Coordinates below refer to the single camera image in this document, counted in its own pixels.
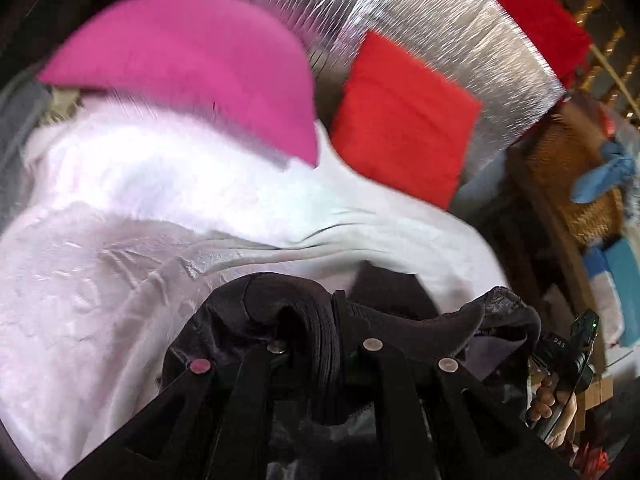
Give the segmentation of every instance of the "metallic foil sheet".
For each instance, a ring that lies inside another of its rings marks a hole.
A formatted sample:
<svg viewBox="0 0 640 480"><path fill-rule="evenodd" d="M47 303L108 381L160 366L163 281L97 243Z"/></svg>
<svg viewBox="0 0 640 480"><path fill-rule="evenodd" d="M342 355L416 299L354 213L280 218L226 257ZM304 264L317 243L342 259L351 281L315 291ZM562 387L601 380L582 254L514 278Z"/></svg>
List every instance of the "metallic foil sheet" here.
<svg viewBox="0 0 640 480"><path fill-rule="evenodd" d="M367 29L376 30L482 102L462 181L478 174L564 93L536 47L495 0L253 0L305 43L330 121Z"/></svg>

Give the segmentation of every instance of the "red cloth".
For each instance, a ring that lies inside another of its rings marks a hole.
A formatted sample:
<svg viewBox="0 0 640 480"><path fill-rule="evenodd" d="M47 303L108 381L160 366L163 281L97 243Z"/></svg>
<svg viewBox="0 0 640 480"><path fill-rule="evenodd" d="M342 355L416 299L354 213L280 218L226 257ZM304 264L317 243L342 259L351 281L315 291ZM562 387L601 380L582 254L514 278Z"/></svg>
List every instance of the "red cloth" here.
<svg viewBox="0 0 640 480"><path fill-rule="evenodd" d="M359 174L446 209L479 112L464 89L369 31L331 142Z"/></svg>
<svg viewBox="0 0 640 480"><path fill-rule="evenodd" d="M557 0L497 0L516 21L558 79L569 86L591 39Z"/></svg>

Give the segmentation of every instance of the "hand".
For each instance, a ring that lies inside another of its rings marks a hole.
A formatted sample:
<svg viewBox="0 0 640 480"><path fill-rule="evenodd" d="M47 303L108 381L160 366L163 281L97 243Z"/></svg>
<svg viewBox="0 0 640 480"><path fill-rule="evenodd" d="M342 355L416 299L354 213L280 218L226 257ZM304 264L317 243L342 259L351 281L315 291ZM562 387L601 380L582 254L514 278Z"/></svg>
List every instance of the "hand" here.
<svg viewBox="0 0 640 480"><path fill-rule="evenodd" d="M531 407L527 412L529 420L540 420L540 418L549 418L551 416L551 407L560 402L562 405L567 404L562 416L558 420L556 427L552 431L549 438L546 440L546 444L555 449L562 446L564 438L566 436L566 430L569 429L572 420L574 420L575 413L578 411L578 403L575 400L575 394L569 394L567 392L557 392L558 398L554 397L551 389L551 377L547 376L543 379L542 384L536 391L536 398L531 401Z"/></svg>

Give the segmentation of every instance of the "silver rivet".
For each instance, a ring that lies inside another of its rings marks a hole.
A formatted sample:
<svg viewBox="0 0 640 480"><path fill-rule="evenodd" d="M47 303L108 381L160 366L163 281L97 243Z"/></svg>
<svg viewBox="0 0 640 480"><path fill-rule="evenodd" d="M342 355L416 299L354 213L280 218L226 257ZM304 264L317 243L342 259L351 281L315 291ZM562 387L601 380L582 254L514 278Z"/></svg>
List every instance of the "silver rivet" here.
<svg viewBox="0 0 640 480"><path fill-rule="evenodd" d="M267 350L272 354L284 354L287 351L287 344L284 341L276 339L267 345Z"/></svg>
<svg viewBox="0 0 640 480"><path fill-rule="evenodd" d="M189 365L189 370L196 375L206 374L211 370L211 362L208 359L196 359Z"/></svg>
<svg viewBox="0 0 640 480"><path fill-rule="evenodd" d="M370 337L362 342L362 346L364 346L365 350L369 350L369 352L377 352L378 350L382 350L382 341L380 341L380 339Z"/></svg>
<svg viewBox="0 0 640 480"><path fill-rule="evenodd" d="M452 374L456 370L458 370L458 361L452 359L451 357L443 357L438 361L438 368L443 372L448 372Z"/></svg>

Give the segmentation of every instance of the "brown basket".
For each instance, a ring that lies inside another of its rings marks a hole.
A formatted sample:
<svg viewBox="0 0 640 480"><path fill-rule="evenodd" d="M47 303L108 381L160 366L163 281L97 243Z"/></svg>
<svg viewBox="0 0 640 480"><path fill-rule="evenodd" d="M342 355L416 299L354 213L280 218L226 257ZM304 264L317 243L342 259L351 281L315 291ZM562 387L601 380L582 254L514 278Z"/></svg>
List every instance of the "brown basket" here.
<svg viewBox="0 0 640 480"><path fill-rule="evenodd" d="M617 187L590 204L571 202L576 179L601 163L585 146L583 137L571 126L557 121L544 133L527 159L533 178L580 245L587 245L596 238L619 235L622 230L622 196Z"/></svg>

